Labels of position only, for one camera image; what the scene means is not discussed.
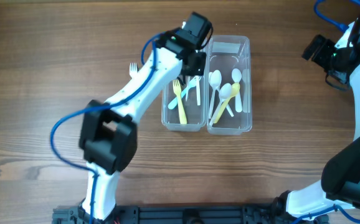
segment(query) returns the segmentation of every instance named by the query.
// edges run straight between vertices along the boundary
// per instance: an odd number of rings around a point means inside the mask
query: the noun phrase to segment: clear plastic container
[[[176,95],[173,93],[172,82],[165,86],[162,94],[162,124],[171,131],[199,131],[201,127],[206,124],[206,110],[207,110],[207,75],[204,74],[199,80],[199,88],[201,94],[201,105],[197,105],[196,87],[190,88],[188,91],[188,100],[186,96],[182,98],[184,111],[186,112],[187,124],[180,124],[179,110],[176,106],[169,109],[169,104]]]
[[[250,48],[249,39],[244,36],[214,35],[207,47],[207,71],[219,70],[222,74],[222,87],[226,83],[233,84],[232,71],[238,68],[242,72],[240,81],[240,95],[242,111],[235,111],[235,98],[229,102],[234,117],[224,110],[220,120],[213,124],[207,121],[207,130],[211,134],[242,134],[252,129],[252,86],[250,77]],[[209,86],[208,100],[210,103],[212,87]],[[213,111],[219,104],[219,92],[215,93]]]

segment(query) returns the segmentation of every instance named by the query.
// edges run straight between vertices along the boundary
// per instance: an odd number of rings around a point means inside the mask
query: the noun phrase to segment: white fork
[[[135,78],[138,72],[137,63],[130,63],[129,66],[129,75],[131,78]]]

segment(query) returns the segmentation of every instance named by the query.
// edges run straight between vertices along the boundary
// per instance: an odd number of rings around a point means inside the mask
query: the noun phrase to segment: wooden table
[[[320,9],[353,21],[360,9]],[[123,171],[120,205],[269,202],[312,184],[353,140],[353,94],[324,82],[300,55],[316,34],[341,34],[313,1],[116,1],[0,5],[0,223],[50,223],[52,209],[84,198],[87,174],[50,151],[62,116],[105,100],[129,80],[130,62],[152,35],[192,11],[214,34],[245,35],[252,56],[253,128],[241,136],[174,133],[161,124],[161,97],[139,126],[139,148]],[[57,133],[62,155],[83,163],[81,118]],[[352,214],[360,218],[360,211]],[[333,223],[347,223],[339,214]]]

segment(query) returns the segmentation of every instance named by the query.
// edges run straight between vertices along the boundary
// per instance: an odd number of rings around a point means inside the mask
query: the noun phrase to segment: plastic fork
[[[130,66],[129,66],[130,77],[135,78],[137,76],[137,73],[138,73],[137,63],[130,63]]]
[[[180,124],[187,124],[186,112],[184,112],[184,107],[182,106],[181,101],[181,86],[179,80],[173,80],[173,92],[176,94],[178,99]]]

